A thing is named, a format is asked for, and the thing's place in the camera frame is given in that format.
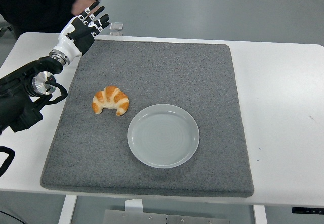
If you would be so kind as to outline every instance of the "croissant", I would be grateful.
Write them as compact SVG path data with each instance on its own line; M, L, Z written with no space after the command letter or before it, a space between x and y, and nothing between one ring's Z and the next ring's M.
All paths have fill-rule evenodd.
M92 100L92 109L96 114L100 114L103 108L116 109L116 115L120 116L126 112L129 100L116 86L108 86L102 91L96 92Z

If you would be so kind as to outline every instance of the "plate rim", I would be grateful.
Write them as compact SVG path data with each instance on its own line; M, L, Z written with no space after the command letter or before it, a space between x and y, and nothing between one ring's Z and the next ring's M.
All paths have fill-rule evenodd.
M131 133L131 129L134 128L134 125L136 124L136 122L138 122L141 118L138 119L138 116L140 114L142 114L143 112L145 112L146 110L148 110L148 108L152 108L152 107L158 107L158 106L164 106L164 107L174 107L174 108L178 108L180 109L181 111L184 112L184 114L186 114L187 116L189 116L190 118L190 121L192 121L194 123L194 127L195 127L195 130L197 131L196 134L197 134L197 143L196 143L196 146L195 146L195 149L194 151L192 152L192 154L189 154L187 155L186 157L184 157L183 159L181 159L180 161L176 162L176 163L172 163L172 164L169 164L169 165L158 165L158 164L150 164L148 163L147 161L145 160L142 160L141 158L139 158L133 151L133 147L131 146L131 142L132 141L132 133ZM198 127L198 124L197 122L195 121L195 119L192 117L191 114L189 114L186 110L184 110L183 108L179 107L179 106L176 106L176 105L172 105L172 104L154 104L154 105L150 105L144 109L142 109L141 111L139 111L134 117L133 119L131 120L131 123L129 124L128 126L128 130L127 130L127 142L128 142L128 145L129 145L129 148L132 152L132 154L142 163L144 163L145 165L147 166L150 166L150 167L154 167L154 168L159 168L159 169L167 169L167 168L173 168L173 167L177 167L177 166L180 166L182 164L184 164L185 162L187 162L194 154L195 152L197 151L198 149L198 146L199 146L199 142L200 142L200 132L199 132L199 127Z

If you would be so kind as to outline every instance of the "black jacket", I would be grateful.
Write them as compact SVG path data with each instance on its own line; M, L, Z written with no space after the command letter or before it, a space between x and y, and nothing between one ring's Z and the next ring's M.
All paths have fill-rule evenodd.
M0 0L0 14L23 32L60 32L75 0Z

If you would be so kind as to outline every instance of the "person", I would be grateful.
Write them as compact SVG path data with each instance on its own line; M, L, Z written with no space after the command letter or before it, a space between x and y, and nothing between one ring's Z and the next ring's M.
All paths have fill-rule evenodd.
M0 0L0 14L16 38L25 32L60 33L95 0Z

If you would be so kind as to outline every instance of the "person's hand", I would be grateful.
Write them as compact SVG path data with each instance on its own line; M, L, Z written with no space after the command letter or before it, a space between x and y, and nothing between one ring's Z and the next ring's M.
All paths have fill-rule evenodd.
M71 13L78 16L85 8L90 6L96 0L75 0L72 5Z

